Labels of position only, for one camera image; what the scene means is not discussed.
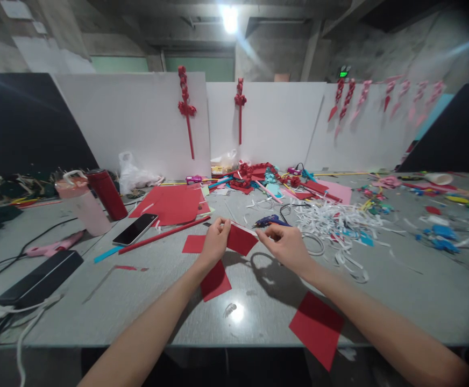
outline table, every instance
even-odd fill
[[[322,178],[354,188],[369,183],[366,175]],[[469,189],[469,175],[456,177],[455,185]],[[386,195],[387,203],[397,211],[395,213],[399,221],[396,229],[407,229],[402,222],[403,218],[422,226],[423,223],[418,221],[418,217],[425,214],[424,206],[438,206],[430,201],[431,198],[417,197],[407,190],[386,190]],[[216,210],[213,218],[230,218],[231,211],[235,221],[245,224],[245,215],[248,224],[252,225],[256,220],[271,214],[271,211],[246,208],[255,198],[263,198],[263,194],[255,191],[246,196],[241,192],[232,192],[229,197],[210,195],[207,200],[210,207]],[[447,202],[440,197],[435,200]],[[357,192],[353,193],[352,201],[364,202]],[[469,218],[469,210],[466,207],[450,202],[448,204],[446,211]],[[23,241],[64,219],[60,218],[61,211],[64,211],[62,208],[60,205],[52,205],[25,210],[24,214],[9,222],[7,227],[0,231],[0,259],[17,254]],[[394,219],[393,214],[384,218]],[[293,215],[287,216],[291,222],[294,218]],[[57,291],[65,294],[63,299],[45,312],[27,336],[26,345],[95,347],[110,344],[196,259],[196,254],[181,253],[186,237],[205,234],[207,230],[204,225],[197,225],[129,253],[115,254],[99,264],[94,264],[93,258],[109,250],[112,247],[111,241],[131,222],[130,218],[123,219],[106,235],[75,246],[83,255],[84,264]],[[61,230],[54,230],[55,234],[46,236],[45,241],[53,242],[78,231],[80,227],[79,221],[68,223]],[[150,229],[142,239],[156,233],[156,230]],[[391,259],[388,247],[356,244],[352,257],[364,265],[369,273],[369,281],[356,286],[404,315],[443,344],[469,346],[469,248],[464,249],[460,255],[450,256],[416,242],[412,235],[402,236],[381,231],[379,239],[391,244],[399,260],[423,274],[398,265]],[[334,254],[334,250],[327,248],[325,254]],[[330,267],[323,257],[314,259]],[[169,345],[302,346],[288,325],[306,292],[313,291],[318,295],[320,293],[288,269],[278,265],[261,243],[251,250],[247,258],[228,251],[222,260],[232,290],[206,303],[202,301],[200,290],[197,290]],[[0,276],[0,292],[30,272],[37,264],[34,260],[17,263],[13,270]],[[148,270],[122,270],[115,266],[133,266]],[[237,306],[237,313],[226,316],[225,310],[231,304]],[[13,343],[16,336],[16,332],[8,332],[0,338],[0,342]],[[339,347],[368,345],[367,340],[347,321],[339,339]]]

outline smartphone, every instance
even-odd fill
[[[136,242],[158,218],[155,214],[143,214],[112,240],[113,245],[128,246]]]

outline white panel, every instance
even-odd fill
[[[380,168],[394,169],[400,163],[403,153],[415,139],[418,128],[415,121],[424,111],[424,101],[432,93],[432,86],[426,90],[422,102],[418,103],[417,115],[408,122],[408,111],[412,106],[416,85],[410,87],[403,97],[401,107],[391,119],[390,114],[397,102],[401,84],[397,84],[392,99],[384,113],[385,84],[371,85],[367,101],[353,123],[351,118],[356,110],[363,85],[357,84],[353,98],[342,121],[342,131],[335,140],[339,113],[347,93],[344,87],[339,110],[328,123],[328,117],[335,104],[336,84],[326,85],[324,102],[310,145],[306,168],[309,170],[376,171]]]
[[[324,95],[324,82],[246,82],[239,155],[286,169],[305,162]],[[236,83],[208,83],[211,156],[238,149]]]
[[[168,179],[211,175],[204,73],[188,73],[195,160],[177,105],[177,73],[54,75],[98,165],[118,170],[131,151],[139,166]]]
[[[238,110],[235,115],[236,83],[207,82],[211,158],[238,149]]]

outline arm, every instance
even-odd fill
[[[79,387],[143,384],[192,294],[224,254],[230,228],[229,220],[215,220],[197,261],[112,343]]]
[[[271,225],[260,241],[286,267],[328,297],[414,386],[463,386],[469,366],[452,351],[342,277],[320,266],[295,227]]]

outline white plastic bag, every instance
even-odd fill
[[[123,152],[120,159],[120,193],[130,194],[134,188],[157,185],[164,180],[164,177],[155,176],[144,169],[139,169],[134,164],[134,156],[131,152]]]

